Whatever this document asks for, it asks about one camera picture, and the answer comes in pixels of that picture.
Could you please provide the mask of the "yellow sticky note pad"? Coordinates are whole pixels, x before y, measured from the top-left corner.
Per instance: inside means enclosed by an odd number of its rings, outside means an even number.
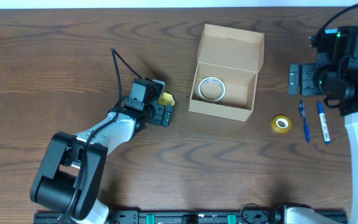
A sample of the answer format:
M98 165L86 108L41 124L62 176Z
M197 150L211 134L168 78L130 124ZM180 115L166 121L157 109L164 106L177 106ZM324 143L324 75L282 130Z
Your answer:
M158 99L158 104L160 105L171 105L174 106L175 105L175 99L173 97L173 95L167 93L167 92L163 92L162 96Z

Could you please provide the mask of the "white masking tape roll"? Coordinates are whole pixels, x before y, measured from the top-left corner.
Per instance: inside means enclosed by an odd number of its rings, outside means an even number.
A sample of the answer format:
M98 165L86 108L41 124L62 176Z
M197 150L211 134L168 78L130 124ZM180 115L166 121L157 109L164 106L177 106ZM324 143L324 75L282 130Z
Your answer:
M223 99L226 94L226 86L216 77L204 78L198 85L200 97L209 102L216 102Z

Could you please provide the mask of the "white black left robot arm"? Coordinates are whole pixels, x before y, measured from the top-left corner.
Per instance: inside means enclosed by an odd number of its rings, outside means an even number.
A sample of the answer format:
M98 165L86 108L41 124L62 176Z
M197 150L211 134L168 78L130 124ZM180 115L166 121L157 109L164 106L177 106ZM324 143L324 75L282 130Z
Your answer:
M106 223L109 208L97 197L107 155L148 124L170 124L172 105L163 105L165 83L134 80L106 117L76 134L51 138L30 189L31 201L52 210L53 223Z

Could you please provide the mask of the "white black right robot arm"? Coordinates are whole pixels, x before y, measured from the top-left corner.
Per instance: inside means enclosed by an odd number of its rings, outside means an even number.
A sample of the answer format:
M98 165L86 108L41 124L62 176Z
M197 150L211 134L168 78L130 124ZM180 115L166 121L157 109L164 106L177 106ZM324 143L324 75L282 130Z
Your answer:
M290 65L291 95L323 95L327 108L337 108L344 117L351 145L352 212L350 223L358 223L358 26L320 29L310 37L317 49L314 63Z

